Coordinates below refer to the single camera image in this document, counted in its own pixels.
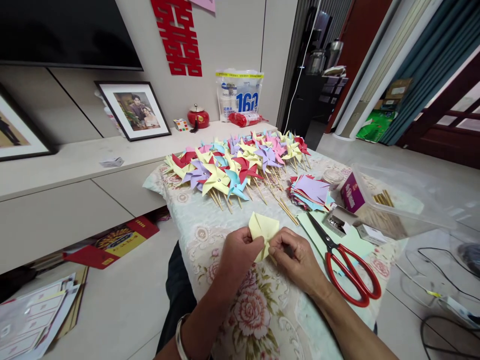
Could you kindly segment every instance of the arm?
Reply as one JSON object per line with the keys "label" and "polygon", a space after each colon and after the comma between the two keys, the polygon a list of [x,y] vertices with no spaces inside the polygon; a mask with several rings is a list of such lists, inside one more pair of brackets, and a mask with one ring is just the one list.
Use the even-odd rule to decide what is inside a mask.
{"label": "arm", "polygon": [[345,359],[397,359],[347,304],[320,269],[310,243],[284,227],[270,241],[269,253],[307,293],[330,325]]}
{"label": "arm", "polygon": [[[215,279],[180,330],[183,349],[190,359],[206,360],[210,356],[229,306],[263,247],[264,238],[260,236],[252,240],[248,227],[242,227],[226,237]],[[163,359],[180,359],[174,338],[154,360]]]}

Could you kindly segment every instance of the person's right hand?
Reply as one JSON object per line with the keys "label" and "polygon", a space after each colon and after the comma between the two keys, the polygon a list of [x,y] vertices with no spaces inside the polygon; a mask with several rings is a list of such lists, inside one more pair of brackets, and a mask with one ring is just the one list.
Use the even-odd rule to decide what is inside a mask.
{"label": "person's right hand", "polygon": [[268,252],[277,261],[286,275],[305,293],[314,296],[315,292],[330,284],[315,258],[307,239],[288,227],[282,227],[270,240]]}

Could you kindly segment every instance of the scissors handle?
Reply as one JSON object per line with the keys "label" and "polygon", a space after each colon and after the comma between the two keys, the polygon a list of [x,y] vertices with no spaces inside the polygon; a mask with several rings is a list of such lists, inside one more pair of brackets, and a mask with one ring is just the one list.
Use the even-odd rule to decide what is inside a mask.
{"label": "scissors handle", "polygon": [[[370,268],[370,266],[356,253],[351,251],[349,248],[343,246],[342,244],[338,245],[337,250],[340,252],[347,266],[345,266],[335,255],[331,254],[330,252],[327,252],[325,256],[325,262],[327,264],[328,275],[330,276],[330,280],[345,299],[347,299],[349,302],[351,302],[355,306],[358,306],[360,308],[366,308],[370,304],[370,298],[378,299],[382,295],[382,288],[380,287],[379,280],[375,276],[375,273]],[[373,292],[371,292],[369,288],[364,284],[357,270],[352,265],[352,262],[350,261],[347,254],[349,254],[355,260],[357,260],[358,263],[365,269],[365,271],[367,272],[373,284]],[[356,289],[360,293],[361,300],[354,299],[340,286],[339,282],[337,281],[337,278],[335,277],[334,271],[332,269],[332,260],[342,269],[345,276],[353,283],[353,285],[355,285]]]}

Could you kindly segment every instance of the red package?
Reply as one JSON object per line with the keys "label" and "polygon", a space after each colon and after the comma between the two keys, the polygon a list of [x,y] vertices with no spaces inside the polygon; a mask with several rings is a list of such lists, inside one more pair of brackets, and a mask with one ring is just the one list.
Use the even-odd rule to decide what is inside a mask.
{"label": "red package", "polygon": [[268,122],[268,120],[265,120],[262,115],[255,111],[233,112],[228,116],[228,120],[241,128],[255,125],[262,121]]}

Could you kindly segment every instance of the green bag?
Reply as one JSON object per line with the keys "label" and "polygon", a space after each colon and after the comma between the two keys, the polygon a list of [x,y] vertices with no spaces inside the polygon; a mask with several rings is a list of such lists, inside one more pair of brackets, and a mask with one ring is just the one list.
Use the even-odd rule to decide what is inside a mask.
{"label": "green bag", "polygon": [[377,143],[397,115],[396,111],[373,110],[356,135],[357,139]]}

